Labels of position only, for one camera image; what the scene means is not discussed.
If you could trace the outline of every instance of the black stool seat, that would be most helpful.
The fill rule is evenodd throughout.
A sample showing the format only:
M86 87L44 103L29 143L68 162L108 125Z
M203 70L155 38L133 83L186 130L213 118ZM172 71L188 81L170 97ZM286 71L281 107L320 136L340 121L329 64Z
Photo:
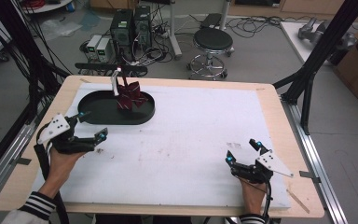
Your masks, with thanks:
M232 38L226 32L214 28L204 28L194 34L194 42L210 50L225 50L232 46Z

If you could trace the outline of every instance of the wooden table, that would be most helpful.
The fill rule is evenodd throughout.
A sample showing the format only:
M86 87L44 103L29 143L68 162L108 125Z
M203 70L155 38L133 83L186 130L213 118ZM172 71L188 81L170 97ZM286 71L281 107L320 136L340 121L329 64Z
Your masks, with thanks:
M302 158L289 121L283 111L281 101L272 85L259 83L237 83L219 81L196 81L176 79L140 78L142 86L198 87L214 89L233 89L255 91L268 126L269 136L276 153L286 166L295 174L294 178L285 177L284 183L291 203L289 209L270 209L271 217L322 217L324 210L311 179L300 177L299 171L308 171ZM110 83L109 77L68 77L55 100L51 104L42 124L48 123L57 113L65 113L73 102L76 91L82 83ZM22 157L31 159L29 165L18 164L0 193L0 211L19 208L28 198L39 163L34 154L35 136L25 149ZM74 213L118 213L149 215L185 215L234 217L242 213L240 208L194 207L185 205L123 205L104 203L66 203L68 212Z

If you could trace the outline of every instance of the power supply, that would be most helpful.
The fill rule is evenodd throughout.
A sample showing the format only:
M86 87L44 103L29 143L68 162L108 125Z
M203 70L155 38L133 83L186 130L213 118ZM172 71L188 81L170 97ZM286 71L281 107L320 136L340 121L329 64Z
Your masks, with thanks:
M138 36L138 44L146 49L152 47L150 6L138 6L135 8L135 27Z
M113 41L119 46L130 46L135 38L135 23L131 9L118 9L110 25Z
M96 49L98 47L98 44L100 43L101 38L102 38L101 35L94 35L92 39L89 41L89 43L87 44L86 48L89 58L98 59L98 54Z
M113 49L112 44L110 43L110 38L103 37L100 41L100 44L97 47L98 58L101 63L108 63L112 58Z

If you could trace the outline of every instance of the chrome stool base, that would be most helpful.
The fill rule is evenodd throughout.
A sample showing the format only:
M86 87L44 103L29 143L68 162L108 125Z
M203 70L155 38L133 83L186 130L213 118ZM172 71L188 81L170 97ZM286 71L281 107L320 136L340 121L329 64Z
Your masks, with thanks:
M223 61L212 54L197 55L190 63L187 64L187 69L191 71L189 79L193 75L202 77L211 77L216 80L216 77L226 78L227 69Z

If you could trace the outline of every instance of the computer tower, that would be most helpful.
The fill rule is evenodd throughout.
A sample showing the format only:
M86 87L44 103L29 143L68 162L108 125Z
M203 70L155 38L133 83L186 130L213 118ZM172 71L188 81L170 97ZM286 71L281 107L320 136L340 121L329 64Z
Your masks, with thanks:
M135 38L135 23L131 9L118 9L110 25L110 34L114 42L121 47L131 46Z
M152 27L150 20L150 6L138 6L135 8L135 33L138 45L146 49L152 47Z

